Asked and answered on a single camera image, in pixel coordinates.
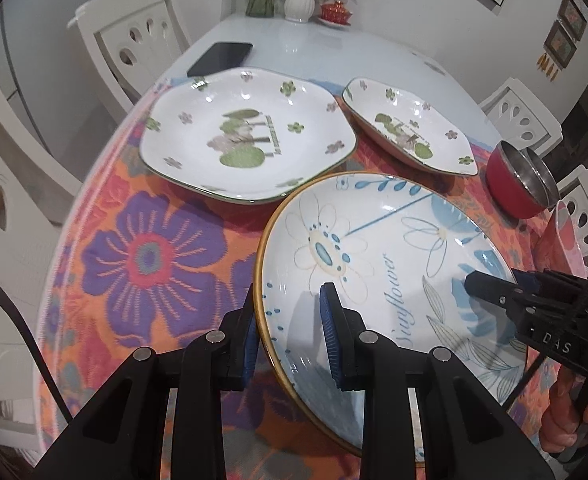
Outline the person's right hand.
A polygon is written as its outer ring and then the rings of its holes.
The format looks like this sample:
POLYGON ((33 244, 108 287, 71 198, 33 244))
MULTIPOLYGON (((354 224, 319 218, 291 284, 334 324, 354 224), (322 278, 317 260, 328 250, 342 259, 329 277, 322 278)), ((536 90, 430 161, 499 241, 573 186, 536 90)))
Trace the person's right hand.
MULTIPOLYGON (((584 422, 588 425, 588 407, 579 415, 570 397, 570 390, 576 382, 574 372, 562 366, 548 393, 550 405, 541 418, 539 440, 544 452, 561 453, 570 448, 577 442, 580 424, 584 422)), ((581 446, 587 444, 588 433, 581 446)))

